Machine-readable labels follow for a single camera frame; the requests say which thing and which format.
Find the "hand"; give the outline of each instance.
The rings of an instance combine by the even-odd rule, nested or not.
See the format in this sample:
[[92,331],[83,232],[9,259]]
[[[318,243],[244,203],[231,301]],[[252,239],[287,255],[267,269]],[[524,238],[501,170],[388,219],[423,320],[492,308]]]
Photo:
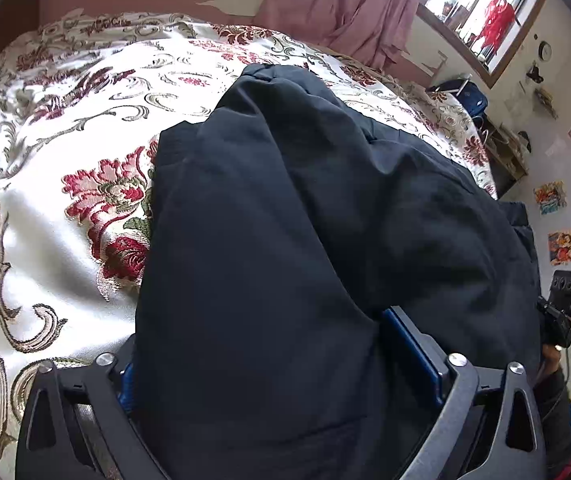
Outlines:
[[543,345],[541,354],[543,355],[543,371],[540,374],[539,382],[555,373],[561,365],[561,352],[555,346]]

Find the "black camera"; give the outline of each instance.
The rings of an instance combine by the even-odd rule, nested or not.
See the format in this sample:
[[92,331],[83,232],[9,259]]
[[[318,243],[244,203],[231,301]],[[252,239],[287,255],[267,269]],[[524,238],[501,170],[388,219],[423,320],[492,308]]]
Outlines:
[[571,270],[557,270],[550,285],[550,299],[539,297],[537,306],[545,318],[544,344],[571,345]]

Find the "black jacket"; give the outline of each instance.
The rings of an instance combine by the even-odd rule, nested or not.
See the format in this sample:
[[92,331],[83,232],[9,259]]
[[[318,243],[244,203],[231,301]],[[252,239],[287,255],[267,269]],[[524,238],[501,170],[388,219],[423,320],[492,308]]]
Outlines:
[[527,236],[312,73],[247,67],[161,134],[155,172],[135,391],[172,478],[393,478],[433,421],[379,350],[390,305],[446,352],[536,375]]

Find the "bed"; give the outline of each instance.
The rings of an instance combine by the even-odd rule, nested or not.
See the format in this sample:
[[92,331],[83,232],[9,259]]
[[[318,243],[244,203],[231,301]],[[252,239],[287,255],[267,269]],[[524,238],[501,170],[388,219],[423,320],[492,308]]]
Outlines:
[[466,111],[278,32],[182,14],[68,15],[0,54],[0,478],[30,383],[134,331],[158,134],[204,121],[252,63],[293,64],[430,143],[495,196]]

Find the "screw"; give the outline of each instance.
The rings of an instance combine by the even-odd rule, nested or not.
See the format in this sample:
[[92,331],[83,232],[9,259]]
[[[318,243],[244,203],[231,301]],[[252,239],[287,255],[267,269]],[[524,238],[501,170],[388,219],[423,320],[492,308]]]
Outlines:
[[39,372],[41,374],[46,374],[47,372],[51,372],[54,368],[54,363],[52,361],[43,361],[39,364]]
[[96,364],[99,366],[109,366],[114,362],[114,354],[110,352],[105,352],[96,358]]
[[448,355],[448,361],[450,361],[454,366],[462,367],[468,363],[465,355],[461,354],[450,354]]
[[510,363],[507,367],[510,368],[510,371],[514,374],[523,375],[525,373],[525,368],[523,368],[521,363]]

